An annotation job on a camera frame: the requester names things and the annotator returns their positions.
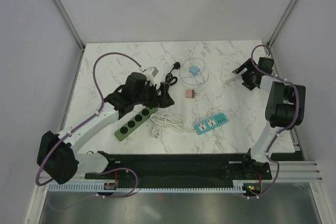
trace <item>black plug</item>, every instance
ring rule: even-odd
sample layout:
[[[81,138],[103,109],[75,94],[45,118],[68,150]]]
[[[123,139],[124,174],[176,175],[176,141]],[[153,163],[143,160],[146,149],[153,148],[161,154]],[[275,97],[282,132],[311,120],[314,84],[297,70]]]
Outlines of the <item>black plug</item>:
[[[173,69],[180,69],[181,64],[179,62],[175,62],[173,66]]]

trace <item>white extension cord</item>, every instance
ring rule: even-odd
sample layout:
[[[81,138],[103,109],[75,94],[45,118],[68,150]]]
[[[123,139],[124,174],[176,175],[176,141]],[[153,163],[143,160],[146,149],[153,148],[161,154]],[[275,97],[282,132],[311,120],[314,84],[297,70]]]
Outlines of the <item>white extension cord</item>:
[[[149,121],[154,124],[152,130],[152,136],[159,138],[161,135],[162,127],[169,127],[177,132],[195,133],[196,131],[188,131],[185,129],[185,121],[177,116],[172,116],[169,113],[164,113],[162,115],[152,114]]]

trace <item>white marble surface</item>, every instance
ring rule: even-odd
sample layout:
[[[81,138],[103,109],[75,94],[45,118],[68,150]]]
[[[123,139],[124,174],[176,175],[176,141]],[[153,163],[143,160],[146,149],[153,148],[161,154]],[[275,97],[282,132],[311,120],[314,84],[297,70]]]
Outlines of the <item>white marble surface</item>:
[[[134,57],[144,68],[156,66],[159,70],[155,81],[164,80],[173,63],[183,63],[186,59],[200,57],[206,62],[209,80],[198,90],[195,99],[184,97],[185,87],[178,82],[170,88],[175,105],[159,109],[158,113],[169,112],[184,118],[186,127],[206,117],[224,112],[228,123],[201,136],[191,133],[176,133],[172,129],[162,131],[162,137],[151,136],[153,125],[147,121],[124,141],[119,142],[114,132],[141,110],[127,114],[117,123],[111,124],[81,150],[105,151],[123,154],[163,154],[163,153],[245,153],[258,140],[265,124],[265,106],[268,94],[259,89],[247,90],[239,78],[227,85],[223,81],[230,72],[243,63],[259,40],[252,41],[184,41],[184,42],[137,42],[87,44],[73,93],[66,126],[79,123],[99,105],[100,99],[92,79],[95,60],[106,52],[122,52]],[[256,60],[264,56],[264,51],[256,52]],[[97,66],[97,80],[104,96],[123,84],[126,77],[138,67],[121,56],[107,56]],[[284,132],[274,152],[294,152],[291,137]]]

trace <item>white wall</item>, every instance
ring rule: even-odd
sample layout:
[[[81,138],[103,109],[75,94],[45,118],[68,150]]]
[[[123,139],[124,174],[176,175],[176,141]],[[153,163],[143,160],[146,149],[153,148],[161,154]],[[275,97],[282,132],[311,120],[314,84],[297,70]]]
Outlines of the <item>white wall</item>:
[[[268,40],[290,0],[61,0],[84,43]]]
[[[300,0],[274,50],[282,74],[307,87],[300,142],[318,162],[336,208],[335,14],[336,0]]]
[[[51,0],[0,0],[0,222],[22,223],[80,58]]]

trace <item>black power cord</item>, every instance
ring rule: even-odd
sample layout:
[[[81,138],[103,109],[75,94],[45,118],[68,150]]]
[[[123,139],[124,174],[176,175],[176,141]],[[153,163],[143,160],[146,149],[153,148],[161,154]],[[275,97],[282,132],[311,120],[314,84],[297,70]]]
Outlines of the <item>black power cord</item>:
[[[177,70],[181,67],[181,64],[179,62],[175,62],[173,65],[173,69],[170,70],[170,72],[166,75],[165,82],[168,83],[170,86],[175,85],[177,83],[177,77],[173,76],[172,72],[173,70]]]

